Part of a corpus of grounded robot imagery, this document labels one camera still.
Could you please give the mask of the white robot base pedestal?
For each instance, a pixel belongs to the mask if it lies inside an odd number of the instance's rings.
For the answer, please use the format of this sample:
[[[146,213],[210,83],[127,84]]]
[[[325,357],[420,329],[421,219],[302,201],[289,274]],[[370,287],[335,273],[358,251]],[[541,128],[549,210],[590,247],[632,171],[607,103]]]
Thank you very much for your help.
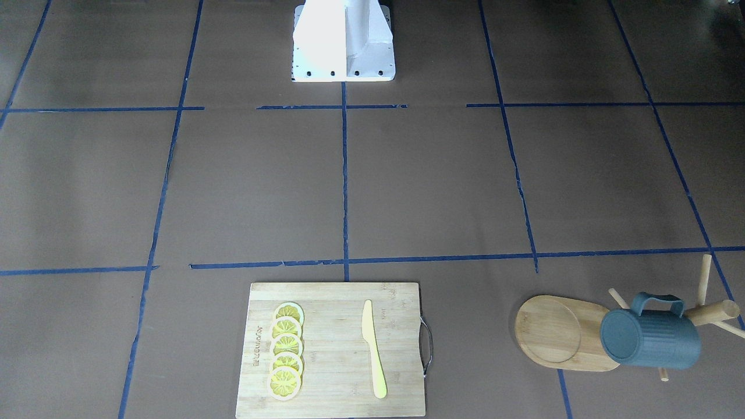
[[[295,7],[292,37],[293,82],[396,77],[391,1],[306,1]]]

